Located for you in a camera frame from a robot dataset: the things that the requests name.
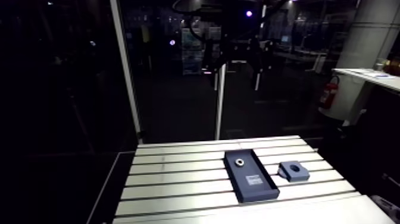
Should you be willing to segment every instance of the red fire extinguisher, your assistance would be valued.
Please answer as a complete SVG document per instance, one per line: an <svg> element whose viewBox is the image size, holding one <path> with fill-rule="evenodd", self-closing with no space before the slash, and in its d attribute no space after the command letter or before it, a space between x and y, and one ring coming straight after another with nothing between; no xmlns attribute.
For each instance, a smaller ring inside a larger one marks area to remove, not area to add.
<svg viewBox="0 0 400 224"><path fill-rule="evenodd" d="M329 83L325 85L324 92L320 98L319 106L323 109L330 109L332 106L333 99L339 88L339 76L333 76Z"/></svg>

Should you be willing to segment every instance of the glass wall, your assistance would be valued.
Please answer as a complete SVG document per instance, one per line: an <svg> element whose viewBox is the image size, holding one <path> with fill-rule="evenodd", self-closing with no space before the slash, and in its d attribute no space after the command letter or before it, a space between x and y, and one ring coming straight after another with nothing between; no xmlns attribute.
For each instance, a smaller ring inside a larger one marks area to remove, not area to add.
<svg viewBox="0 0 400 224"><path fill-rule="evenodd" d="M214 139L217 92L203 74L204 44L189 31L220 38L221 29L174 13L172 1L120 1L124 40L145 143ZM182 2L180 10L199 5ZM218 46L213 52L218 55Z"/></svg>
<svg viewBox="0 0 400 224"><path fill-rule="evenodd" d="M1 1L0 30L18 148L42 155L136 146L109 1Z"/></svg>
<svg viewBox="0 0 400 224"><path fill-rule="evenodd" d="M357 1L288 1L260 27L260 41L276 45L263 58L258 90L253 69L229 63L221 137L301 135L318 138L337 121L318 111L325 84L332 78Z"/></svg>

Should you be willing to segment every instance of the white desk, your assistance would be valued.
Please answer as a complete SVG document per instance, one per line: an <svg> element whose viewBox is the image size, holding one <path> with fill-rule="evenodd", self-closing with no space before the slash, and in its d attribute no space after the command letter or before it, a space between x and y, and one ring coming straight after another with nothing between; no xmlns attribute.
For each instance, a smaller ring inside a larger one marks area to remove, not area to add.
<svg viewBox="0 0 400 224"><path fill-rule="evenodd" d="M280 194L240 204L222 161L225 150L252 148ZM304 182L277 175L298 160ZM139 145L113 223L390 223L365 195L299 136Z"/></svg>
<svg viewBox="0 0 400 224"><path fill-rule="evenodd" d="M362 73L353 72L350 69L333 69L333 71L339 74L357 77L366 81L363 84L355 102L353 103L348 117L343 123L344 126L357 124L357 121L360 118L360 115L363 113L362 111L365 108L365 105L369 99L371 90L374 85L380 85L389 89L393 89L395 91L400 91L400 77L394 76L393 79L378 79L375 77L364 75Z"/></svg>
<svg viewBox="0 0 400 224"><path fill-rule="evenodd" d="M373 84L400 91L400 77L394 77L394 79L377 79L360 73L352 72L349 69L333 69L333 71L348 76L359 77L360 79L364 79L365 81L371 82Z"/></svg>

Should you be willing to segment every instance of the rectangular tray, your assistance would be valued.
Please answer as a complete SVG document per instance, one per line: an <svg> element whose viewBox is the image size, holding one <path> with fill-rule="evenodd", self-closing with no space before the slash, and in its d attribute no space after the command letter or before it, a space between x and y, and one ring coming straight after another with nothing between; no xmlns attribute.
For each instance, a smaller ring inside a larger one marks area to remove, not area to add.
<svg viewBox="0 0 400 224"><path fill-rule="evenodd" d="M241 167L235 164L239 158L244 161ZM224 164L239 202L270 200L278 197L278 187L253 150L226 151Z"/></svg>

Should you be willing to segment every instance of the white column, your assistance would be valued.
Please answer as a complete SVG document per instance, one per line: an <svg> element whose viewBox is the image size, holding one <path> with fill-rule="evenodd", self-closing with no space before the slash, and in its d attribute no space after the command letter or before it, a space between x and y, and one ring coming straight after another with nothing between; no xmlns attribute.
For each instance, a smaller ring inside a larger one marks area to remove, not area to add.
<svg viewBox="0 0 400 224"><path fill-rule="evenodd" d="M386 58L399 33L399 0L361 0L337 68L372 69L377 58ZM329 110L320 111L334 119L349 119L360 95L368 95L364 81L339 75L339 90Z"/></svg>

